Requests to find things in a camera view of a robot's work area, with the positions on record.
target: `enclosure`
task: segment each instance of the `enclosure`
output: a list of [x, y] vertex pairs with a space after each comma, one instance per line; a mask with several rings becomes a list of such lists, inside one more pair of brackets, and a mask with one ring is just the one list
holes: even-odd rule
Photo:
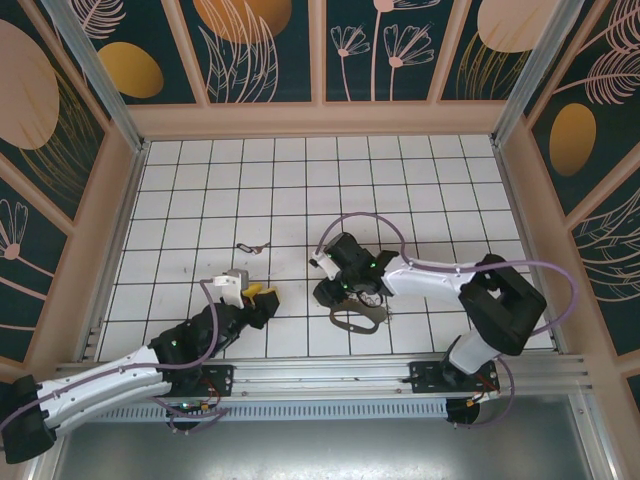
[[[233, 413], [205, 441], [123, 405], [3, 478], [636, 478], [639, 28], [638, 0], [4, 2], [3, 388], [147, 345], [231, 268], [280, 306], [207, 362], [233, 370]], [[454, 430], [442, 395], [401, 381], [473, 329], [462, 304], [387, 297], [365, 335], [314, 298], [309, 259], [352, 212], [421, 261], [575, 278], [566, 322], [505, 357], [500, 425]], [[402, 246], [371, 217], [340, 231]], [[569, 285], [518, 271], [545, 327]]]

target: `wall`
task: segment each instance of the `wall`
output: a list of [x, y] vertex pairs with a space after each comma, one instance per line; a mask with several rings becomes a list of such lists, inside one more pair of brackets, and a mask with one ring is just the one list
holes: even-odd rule
[[150, 139], [489, 133], [558, 0], [71, 2]]
[[29, 2], [3, 2], [0, 38], [0, 377], [12, 381], [74, 360], [132, 151]]
[[[592, 3], [504, 153], [537, 255], [580, 284], [564, 337], [586, 356], [629, 473], [640, 471], [640, 3]], [[562, 308], [566, 282], [547, 281]]]

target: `grid floor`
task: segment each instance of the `grid floor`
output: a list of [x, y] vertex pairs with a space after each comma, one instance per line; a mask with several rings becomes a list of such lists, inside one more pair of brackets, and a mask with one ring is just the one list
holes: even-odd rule
[[[358, 335], [334, 327], [315, 302], [323, 275], [308, 264], [311, 250], [336, 216], [354, 211], [383, 214], [420, 259], [478, 261], [489, 251], [524, 258], [483, 135], [154, 142], [98, 360], [118, 358], [200, 312], [206, 299], [196, 282], [231, 266], [277, 287], [281, 305], [265, 329], [245, 329], [226, 358], [444, 352], [470, 328], [461, 306], [390, 298], [390, 320], [374, 335]], [[374, 219], [348, 219], [343, 230], [374, 255], [399, 249]], [[234, 249], [238, 242], [271, 248], [254, 256]], [[348, 321], [369, 326], [358, 315]], [[527, 347], [553, 344], [540, 335]]]

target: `ventilation grille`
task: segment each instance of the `ventilation grille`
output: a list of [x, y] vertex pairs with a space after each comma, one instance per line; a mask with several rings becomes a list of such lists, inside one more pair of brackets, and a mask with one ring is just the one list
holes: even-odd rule
[[[318, 401], [318, 402], [224, 402], [229, 413], [223, 421], [352, 420], [374, 418], [442, 418], [447, 416], [446, 399]], [[157, 405], [119, 408], [94, 422], [165, 422], [165, 410]]]

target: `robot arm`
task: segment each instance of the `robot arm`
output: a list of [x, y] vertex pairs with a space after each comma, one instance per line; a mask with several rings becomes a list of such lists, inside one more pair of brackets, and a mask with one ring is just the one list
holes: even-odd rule
[[416, 269], [398, 252], [385, 250], [374, 257], [348, 233], [336, 236], [310, 261], [327, 274], [313, 295], [328, 308], [360, 292], [423, 295], [461, 304], [475, 329], [459, 337], [443, 361], [444, 373], [454, 380], [456, 376], [475, 374], [500, 354], [520, 355], [547, 306], [542, 295], [513, 268], [461, 271], [500, 262], [504, 259], [489, 254], [478, 264], [420, 262], [423, 266], [449, 267], [455, 273]]
[[[218, 339], [212, 356], [235, 342], [247, 326], [262, 329], [280, 304], [274, 289], [248, 284], [245, 270], [230, 270], [214, 278], [221, 303], [214, 304]], [[209, 349], [213, 336], [211, 307], [162, 332], [144, 347], [78, 375], [36, 383], [31, 375], [16, 380], [0, 404], [0, 420], [34, 400], [44, 399], [12, 420], [2, 431], [7, 463], [19, 463], [45, 452], [62, 436], [93, 417], [123, 405], [173, 390], [189, 391], [201, 379], [201, 366], [166, 370], [161, 365], [194, 362]], [[144, 367], [127, 366], [144, 364]], [[107, 374], [114, 368], [118, 373]], [[60, 389], [79, 384], [58, 394]]]

